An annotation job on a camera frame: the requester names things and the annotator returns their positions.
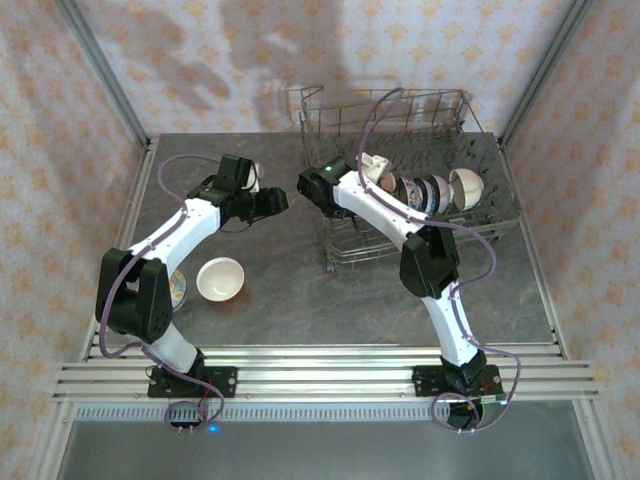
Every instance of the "dish rack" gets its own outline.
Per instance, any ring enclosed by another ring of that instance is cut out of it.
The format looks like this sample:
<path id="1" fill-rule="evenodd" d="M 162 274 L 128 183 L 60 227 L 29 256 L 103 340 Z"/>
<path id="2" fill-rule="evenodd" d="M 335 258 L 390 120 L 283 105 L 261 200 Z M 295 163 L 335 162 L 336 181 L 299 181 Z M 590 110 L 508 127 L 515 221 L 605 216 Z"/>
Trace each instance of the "dish rack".
<path id="1" fill-rule="evenodd" d="M 341 94 L 324 87 L 302 88 L 299 119 L 307 164 L 319 167 L 340 155 L 355 158 L 364 119 L 388 91 Z M 376 115 L 392 101 L 383 102 Z M 462 90 L 405 90 L 376 127 L 366 152 L 388 158 L 394 174 L 403 177 L 433 174 L 448 180 L 454 168 L 468 168 L 480 175 L 484 190 L 479 203 L 464 212 L 452 206 L 439 220 L 474 228 L 489 239 L 500 238 L 519 221 L 521 208 L 495 137 L 482 130 Z M 325 218 L 324 227 L 328 271 L 398 253 L 387 237 L 359 217 Z M 454 235 L 458 243 L 470 238 L 457 230 Z"/>

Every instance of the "cable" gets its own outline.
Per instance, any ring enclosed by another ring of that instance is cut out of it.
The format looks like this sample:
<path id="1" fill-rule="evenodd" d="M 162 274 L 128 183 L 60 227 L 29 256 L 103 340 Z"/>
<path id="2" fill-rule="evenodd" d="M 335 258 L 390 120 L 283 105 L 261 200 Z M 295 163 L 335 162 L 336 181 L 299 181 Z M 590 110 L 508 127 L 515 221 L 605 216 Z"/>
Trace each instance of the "cable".
<path id="1" fill-rule="evenodd" d="M 169 372 L 171 375 L 174 375 L 182 380 L 185 380 L 187 382 L 191 382 L 191 383 L 195 383 L 196 385 L 200 385 L 206 389 L 209 389 L 212 393 L 214 393 L 215 395 L 218 396 L 218 398 L 220 398 L 220 406 L 218 407 L 218 410 L 211 416 L 209 417 L 207 420 L 200 422 L 198 425 L 196 425 L 195 427 L 191 427 L 190 430 L 191 431 L 196 431 L 196 430 L 200 430 L 202 428 L 205 428 L 209 423 L 211 423 L 215 418 L 217 418 L 220 413 L 222 413 L 222 410 L 224 408 L 224 395 L 222 394 L 222 392 L 220 392 L 220 390 L 218 390 L 216 387 L 214 387 L 213 385 L 203 382 L 201 380 L 198 380 L 197 378 L 193 378 L 190 377 L 188 375 L 185 375 L 181 372 L 178 372 L 177 370 L 171 368 L 168 365 L 165 365 L 162 360 L 160 360 L 158 357 L 156 357 L 154 354 L 152 354 L 144 345 L 142 342 L 131 342 L 128 343 L 127 345 L 125 345 L 124 347 L 120 348 L 119 350 L 115 351 L 115 352 L 109 352 L 109 350 L 107 350 L 107 321 L 109 319 L 109 314 L 111 313 L 111 307 L 113 306 L 113 301 L 115 299 L 116 293 L 118 291 L 118 288 L 120 288 L 120 285 L 122 285 L 122 282 L 124 282 L 125 278 L 127 277 L 127 275 L 129 274 L 129 272 L 131 272 L 131 270 L 133 269 L 133 267 L 135 266 L 135 264 L 138 262 L 138 260 L 140 260 L 144 255 L 146 255 L 150 250 L 154 249 L 155 246 L 159 243 L 161 243 L 162 241 L 164 241 L 167 237 L 169 237 L 171 234 L 173 234 L 176 230 L 178 230 L 178 228 L 180 228 L 180 226 L 184 223 L 184 221 L 187 219 L 187 214 L 188 214 L 188 207 L 187 204 L 185 202 L 185 200 L 180 197 L 178 194 L 172 192 L 171 190 L 169 190 L 169 188 L 167 188 L 167 186 L 164 183 L 164 180 L 162 179 L 162 174 L 165 170 L 165 168 L 167 167 L 167 165 L 169 165 L 170 163 L 173 163 L 177 160 L 182 160 L 185 158 L 197 158 L 197 159 L 201 159 L 201 160 L 207 160 L 209 162 L 215 162 L 215 163 L 219 163 L 220 160 L 216 159 L 216 158 L 212 158 L 212 157 L 207 157 L 205 155 L 199 155 L 196 153 L 183 153 L 180 155 L 174 155 L 173 157 L 170 157 L 168 159 L 166 159 L 164 162 L 162 162 L 160 164 L 160 167 L 158 168 L 158 185 L 160 185 L 160 188 L 170 197 L 174 198 L 181 207 L 181 211 L 182 214 L 180 215 L 180 218 L 178 218 L 178 220 L 176 221 L 175 224 L 173 224 L 171 227 L 169 227 L 165 232 L 163 232 L 161 235 L 158 236 L 158 238 L 156 238 L 153 242 L 150 242 L 149 245 L 147 245 L 146 247 L 144 247 L 142 250 L 140 250 L 136 255 L 134 255 L 134 257 L 129 260 L 129 262 L 124 266 L 124 268 L 122 269 L 122 271 L 118 274 L 118 276 L 116 277 L 115 281 L 113 282 L 113 285 L 111 286 L 111 289 L 109 290 L 109 294 L 107 295 L 107 299 L 105 301 L 104 304 L 104 308 L 102 310 L 102 316 L 100 317 L 100 328 L 99 328 L 99 333 L 98 333 L 98 344 L 100 346 L 100 353 L 102 353 L 102 355 L 104 355 L 106 358 L 118 358 L 120 356 L 122 356 L 127 350 L 133 348 L 133 347 L 142 347 L 142 353 L 144 353 L 151 361 L 153 361 L 156 365 L 158 365 L 158 367 L 166 370 L 167 372 Z M 171 415 L 171 410 L 173 410 L 175 407 L 179 406 L 179 405 L 189 405 L 194 407 L 196 410 L 198 410 L 198 405 L 195 402 L 190 402 L 190 401 L 180 401 L 180 402 L 176 402 L 173 403 L 171 405 L 169 405 L 169 407 L 167 408 L 167 411 L 165 412 L 164 415 L 164 420 L 165 420 L 165 424 L 171 428 L 172 430 L 175 430 L 177 432 L 181 432 L 182 428 L 176 428 L 174 427 L 170 420 L 169 417 Z"/>
<path id="2" fill-rule="evenodd" d="M 396 98 L 394 98 L 391 102 L 391 105 L 380 115 L 377 116 L 377 110 L 378 107 L 380 107 L 380 105 L 382 105 L 388 98 L 390 98 L 392 95 L 399 93 L 400 95 L 397 96 Z M 478 350 L 482 350 L 486 353 L 494 353 L 494 354 L 498 354 L 498 355 L 502 355 L 505 357 L 509 357 L 512 358 L 513 360 L 515 360 L 516 362 L 516 375 L 515 378 L 513 380 L 513 385 L 511 387 L 511 390 L 509 391 L 509 394 L 507 395 L 507 403 L 505 405 L 505 408 L 498 414 L 498 416 L 493 419 L 493 421 L 491 421 L 490 423 L 488 423 L 487 425 L 483 425 L 479 428 L 475 428 L 475 429 L 470 429 L 470 430 L 462 430 L 462 429 L 457 429 L 457 428 L 453 428 L 450 425 L 445 424 L 444 422 L 438 420 L 436 418 L 435 415 L 435 409 L 436 409 L 436 404 L 439 400 L 442 400 L 445 397 L 450 397 L 450 396 L 454 396 L 460 399 L 463 399 L 465 402 L 467 402 L 475 411 L 477 414 L 477 410 L 475 408 L 475 405 L 473 404 L 472 400 L 464 395 L 461 395 L 459 393 L 455 393 L 455 392 L 443 392 L 440 393 L 439 395 L 436 395 L 436 397 L 433 399 L 433 402 L 431 403 L 431 417 L 433 418 L 433 421 L 436 423 L 436 425 L 444 428 L 445 430 L 449 430 L 452 432 L 456 432 L 456 433 L 474 433 L 474 432 L 479 432 L 482 430 L 486 430 L 487 428 L 495 425 L 503 416 L 504 413 L 507 411 L 509 405 L 511 404 L 511 400 L 513 399 L 513 397 L 515 396 L 515 392 L 516 392 L 516 388 L 518 386 L 518 382 L 520 381 L 520 375 L 522 372 L 522 362 L 520 361 L 520 358 L 511 353 L 511 352 L 506 352 L 504 350 L 498 350 L 496 348 L 491 348 L 491 347 L 487 347 L 484 345 L 481 345 L 480 343 L 478 343 L 478 341 L 469 334 L 469 332 L 467 331 L 467 329 L 464 327 L 464 324 L 462 323 L 462 320 L 460 318 L 460 312 L 458 311 L 458 306 L 456 305 L 455 299 L 456 299 L 456 294 L 459 294 L 459 291 L 462 288 L 466 288 L 470 285 L 473 285 L 476 282 L 479 282 L 481 280 L 484 280 L 488 277 L 490 277 L 491 275 L 493 275 L 493 272 L 496 269 L 496 253 L 493 250 L 493 247 L 491 247 L 491 244 L 487 241 L 486 238 L 484 238 L 482 235 L 480 235 L 478 232 L 476 232 L 475 230 L 469 228 L 469 227 L 465 227 L 463 225 L 458 225 L 455 223 L 447 223 L 447 222 L 437 222 L 437 221 L 433 221 L 433 220 L 429 220 L 428 217 L 425 218 L 418 218 L 418 217 L 414 217 L 411 214 L 397 208 L 395 205 L 393 205 L 392 203 L 388 202 L 387 200 L 385 200 L 384 198 L 382 198 L 380 195 L 378 195 L 373 189 L 371 189 L 370 187 L 367 187 L 367 181 L 365 179 L 364 173 L 362 172 L 362 154 L 364 153 L 364 150 L 367 146 L 367 143 L 369 141 L 369 137 L 371 136 L 371 133 L 374 131 L 374 129 L 376 128 L 376 126 L 386 118 L 386 116 L 389 114 L 389 112 L 391 112 L 391 110 L 396 106 L 396 104 L 398 103 L 398 101 L 400 99 L 402 99 L 404 94 L 404 89 L 401 87 L 398 88 L 394 88 L 393 90 L 387 92 L 386 94 L 384 94 L 372 107 L 371 111 L 369 112 L 368 116 L 365 119 L 364 125 L 362 127 L 362 138 L 360 140 L 360 144 L 358 145 L 358 156 L 357 156 L 357 170 L 358 170 L 358 178 L 360 179 L 360 183 L 362 184 L 365 193 L 371 195 L 376 201 L 378 201 L 378 203 L 380 203 L 381 205 L 383 205 L 384 207 L 386 207 L 388 210 L 402 216 L 405 217 L 408 221 L 411 222 L 415 222 L 421 225 L 427 225 L 427 226 L 431 226 L 431 227 L 438 227 L 438 228 L 449 228 L 452 230 L 459 230 L 461 232 L 466 233 L 467 235 L 472 236 L 475 240 L 477 240 L 478 242 L 480 242 L 480 244 L 487 250 L 487 252 L 489 253 L 489 257 L 491 258 L 491 265 L 489 266 L 489 269 L 484 272 L 482 275 L 476 277 L 476 278 L 472 278 L 471 280 L 467 280 L 465 282 L 462 282 L 460 284 L 458 284 L 455 288 L 453 288 L 451 290 L 451 295 L 449 297 L 449 300 L 451 301 L 451 306 L 453 308 L 453 313 L 456 319 L 456 323 L 458 324 L 458 328 L 460 329 L 460 331 L 462 332 L 462 335 L 464 337 L 464 339 L 473 347 L 477 348 Z"/>

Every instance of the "patterned wallpaper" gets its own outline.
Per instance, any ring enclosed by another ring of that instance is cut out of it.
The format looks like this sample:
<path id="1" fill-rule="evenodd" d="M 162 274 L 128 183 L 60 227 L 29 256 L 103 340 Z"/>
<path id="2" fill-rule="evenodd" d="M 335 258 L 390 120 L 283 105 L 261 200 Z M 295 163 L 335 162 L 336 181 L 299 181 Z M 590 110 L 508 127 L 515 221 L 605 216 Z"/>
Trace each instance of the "patterned wallpaper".
<path id="1" fill-rule="evenodd" d="M 21 479 L 141 153 L 53 2 L 0 3 L 0 73 L 0 477 Z"/>
<path id="2" fill-rule="evenodd" d="M 79 3 L 157 134 L 297 131 L 296 89 L 319 84 L 332 93 L 325 102 L 353 88 L 464 88 L 483 126 L 501 133 L 572 2 Z"/>
<path id="3" fill-rule="evenodd" d="M 571 354 L 640 478 L 640 3 L 594 2 L 509 149 Z"/>

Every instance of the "purple cable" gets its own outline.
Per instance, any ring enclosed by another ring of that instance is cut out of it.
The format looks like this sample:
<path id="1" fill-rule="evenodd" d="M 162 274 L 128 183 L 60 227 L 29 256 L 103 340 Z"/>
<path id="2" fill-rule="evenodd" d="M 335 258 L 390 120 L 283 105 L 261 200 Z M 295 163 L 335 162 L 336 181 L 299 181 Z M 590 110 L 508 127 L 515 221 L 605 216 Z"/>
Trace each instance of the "purple cable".
<path id="1" fill-rule="evenodd" d="M 380 105 L 382 105 L 382 103 L 387 100 L 389 97 L 391 97 L 392 95 L 399 93 L 400 95 L 398 97 L 396 97 L 392 102 L 391 105 L 379 116 L 376 118 L 376 120 L 373 122 L 373 124 L 370 125 L 371 121 L 377 116 L 376 115 L 376 111 L 378 109 L 378 107 Z M 513 385 L 511 387 L 511 390 L 509 391 L 509 394 L 507 396 L 507 403 L 505 408 L 500 412 L 500 414 L 490 423 L 488 423 L 487 425 L 484 425 L 480 428 L 476 428 L 476 429 L 469 429 L 469 430 L 462 430 L 462 429 L 456 429 L 453 428 L 443 422 L 441 422 L 440 420 L 438 420 L 436 418 L 436 412 L 435 412 L 435 407 L 436 404 L 439 400 L 443 399 L 444 397 L 457 397 L 457 398 L 461 398 L 464 399 L 465 402 L 467 402 L 469 405 L 471 405 L 471 407 L 473 408 L 475 414 L 476 414 L 476 418 L 478 418 L 478 412 L 476 410 L 475 405 L 473 404 L 473 402 L 471 401 L 471 399 L 469 397 L 466 397 L 464 395 L 461 395 L 459 393 L 455 393 L 455 392 L 443 392 L 440 393 L 439 395 L 437 395 L 434 399 L 433 402 L 431 402 L 431 418 L 433 419 L 433 421 L 436 423 L 436 425 L 452 431 L 452 432 L 456 432 L 456 433 L 474 433 L 474 432 L 479 432 L 482 430 L 486 430 L 487 428 L 495 425 L 504 415 L 504 413 L 507 411 L 507 408 L 509 407 L 509 405 L 511 404 L 511 400 L 513 399 L 515 392 L 516 392 L 516 388 L 518 386 L 518 382 L 520 381 L 520 374 L 522 372 L 522 362 L 520 361 L 520 358 L 511 353 L 511 352 L 506 352 L 504 350 L 498 350 L 497 348 L 491 348 L 491 347 L 486 347 L 484 345 L 481 345 L 480 343 L 478 343 L 478 341 L 473 338 L 469 332 L 467 331 L 467 329 L 464 327 L 462 320 L 460 318 L 460 312 L 458 312 L 458 307 L 456 305 L 455 302 L 455 295 L 456 293 L 458 293 L 460 291 L 460 289 L 462 288 L 466 288 L 470 285 L 473 285 L 476 282 L 479 282 L 481 280 L 484 280 L 485 278 L 488 278 L 489 276 L 493 275 L 493 272 L 496 269 L 496 264 L 497 264 L 497 260 L 496 260 L 496 253 L 493 250 L 493 247 L 491 247 L 491 244 L 487 241 L 486 238 L 484 238 L 482 235 L 480 235 L 478 232 L 476 232 L 475 230 L 469 228 L 469 227 L 465 227 L 462 225 L 458 225 L 455 223 L 447 223 L 447 222 L 436 222 L 433 220 L 429 220 L 428 217 L 426 218 L 417 218 L 414 217 L 410 214 L 408 214 L 407 212 L 397 208 L 395 205 L 393 205 L 392 203 L 388 202 L 386 199 L 382 198 L 380 195 L 378 195 L 375 191 L 373 191 L 373 189 L 366 187 L 367 183 L 366 183 L 366 179 L 364 176 L 364 173 L 362 172 L 362 154 L 364 153 L 364 150 L 367 146 L 367 142 L 369 141 L 369 137 L 371 136 L 371 133 L 374 131 L 374 129 L 376 128 L 376 126 L 389 114 L 389 112 L 393 109 L 393 107 L 396 106 L 396 104 L 398 103 L 398 101 L 400 99 L 402 99 L 402 94 L 404 93 L 404 89 L 401 87 L 398 88 L 394 88 L 393 90 L 387 92 L 385 95 L 383 95 L 373 106 L 373 108 L 371 109 L 371 111 L 369 112 L 369 115 L 367 116 L 364 125 L 363 125 L 363 129 L 362 129 L 362 139 L 360 141 L 360 144 L 358 146 L 358 156 L 357 156 L 357 170 L 358 170 L 358 178 L 360 179 L 360 183 L 364 186 L 364 191 L 365 193 L 368 193 L 369 195 L 371 195 L 373 198 L 376 199 L 376 201 L 378 201 L 380 204 L 382 204 L 383 206 L 385 206 L 387 209 L 389 209 L 390 211 L 397 213 L 400 216 L 405 217 L 408 221 L 411 222 L 415 222 L 415 223 L 419 223 L 421 225 L 427 225 L 427 226 L 431 226 L 431 227 L 438 227 L 438 228 L 450 228 L 452 230 L 459 230 L 461 232 L 464 232 L 470 236 L 472 236 L 475 240 L 477 240 L 478 242 L 480 242 L 480 244 L 482 244 L 482 246 L 487 250 L 487 252 L 489 252 L 489 256 L 491 258 L 491 265 L 489 266 L 489 269 L 483 273 L 482 275 L 476 277 L 476 278 L 472 278 L 470 280 L 467 280 L 466 282 L 462 282 L 460 284 L 458 284 L 455 288 L 453 288 L 451 290 L 451 296 L 449 297 L 449 300 L 451 300 L 451 306 L 453 308 L 453 313 L 456 319 L 456 323 L 458 324 L 458 328 L 460 329 L 460 331 L 462 332 L 462 335 L 464 337 L 464 339 L 472 346 L 474 346 L 475 348 L 477 348 L 478 350 L 482 350 L 484 352 L 487 353 L 494 353 L 494 354 L 498 354 L 498 355 L 502 355 L 505 357 L 509 357 L 512 358 L 513 360 L 515 360 L 516 362 L 516 375 L 515 378 L 513 380 Z"/>
<path id="2" fill-rule="evenodd" d="M 111 307 L 113 306 L 113 301 L 115 299 L 118 288 L 120 287 L 120 285 L 122 285 L 122 282 L 124 282 L 125 278 L 129 274 L 129 272 L 131 272 L 131 270 L 133 269 L 135 264 L 138 262 L 138 260 L 140 260 L 150 250 L 153 250 L 157 244 L 159 244 L 160 242 L 168 238 L 171 234 L 173 234 L 176 230 L 178 230 L 178 228 L 180 228 L 180 226 L 187 219 L 188 208 L 187 208 L 186 202 L 182 197 L 180 197 L 176 193 L 169 190 L 169 188 L 167 188 L 167 186 L 165 185 L 162 179 L 162 174 L 165 168 L 167 167 L 167 165 L 175 162 L 176 160 L 182 160 L 185 158 L 198 158 L 200 160 L 207 160 L 209 162 L 220 163 L 220 160 L 212 157 L 207 157 L 205 155 L 199 155 L 196 153 L 183 153 L 180 155 L 174 155 L 173 157 L 166 159 L 164 162 L 160 164 L 160 167 L 158 168 L 158 185 L 160 185 L 160 188 L 166 194 L 176 199 L 176 201 L 180 203 L 180 207 L 182 209 L 182 215 L 180 215 L 180 218 L 178 219 L 178 221 L 175 224 L 173 224 L 171 227 L 169 227 L 167 231 L 159 235 L 156 240 L 154 240 L 153 242 L 150 242 L 149 245 L 144 247 L 131 260 L 129 260 L 129 262 L 124 266 L 120 274 L 116 277 L 115 281 L 113 282 L 113 285 L 111 286 L 111 289 L 109 290 L 109 294 L 107 295 L 107 299 L 104 304 L 104 309 L 102 310 L 102 316 L 100 317 L 98 343 L 100 346 L 100 353 L 102 353 L 102 355 L 104 355 L 107 358 L 118 358 L 118 357 L 121 357 L 122 354 L 124 354 L 124 352 L 126 352 L 130 348 L 142 347 L 142 353 L 144 353 L 150 360 L 152 360 L 156 365 L 158 365 L 158 367 L 166 370 L 167 372 L 169 372 L 172 375 L 175 375 L 178 378 L 181 378 L 182 380 L 186 380 L 188 382 L 195 383 L 196 385 L 200 385 L 205 388 L 208 388 L 212 393 L 216 394 L 220 398 L 220 406 L 218 407 L 218 410 L 210 418 L 206 419 L 206 421 L 200 422 L 200 424 L 198 424 L 195 428 L 191 429 L 192 431 L 196 431 L 207 426 L 215 418 L 217 418 L 220 415 L 220 413 L 222 413 L 222 410 L 224 408 L 224 395 L 222 394 L 222 392 L 220 392 L 220 390 L 218 390 L 216 387 L 214 387 L 213 385 L 207 382 L 203 382 L 196 378 L 180 373 L 177 370 L 169 367 L 168 365 L 165 365 L 159 358 L 157 358 L 155 355 L 149 352 L 149 350 L 143 347 L 142 342 L 128 343 L 127 345 L 125 345 L 124 347 L 120 348 L 115 352 L 109 352 L 109 350 L 107 350 L 107 321 L 109 319 L 109 314 L 111 313 Z M 165 424 L 169 428 L 176 430 L 178 432 L 181 432 L 182 431 L 181 428 L 175 428 L 173 425 L 171 425 L 171 422 L 169 421 L 171 410 L 178 405 L 191 405 L 191 406 L 194 406 L 196 409 L 198 409 L 198 405 L 195 402 L 180 401 L 180 402 L 176 402 L 169 405 L 169 407 L 167 408 L 167 411 L 165 412 L 165 416 L 164 416 Z"/>

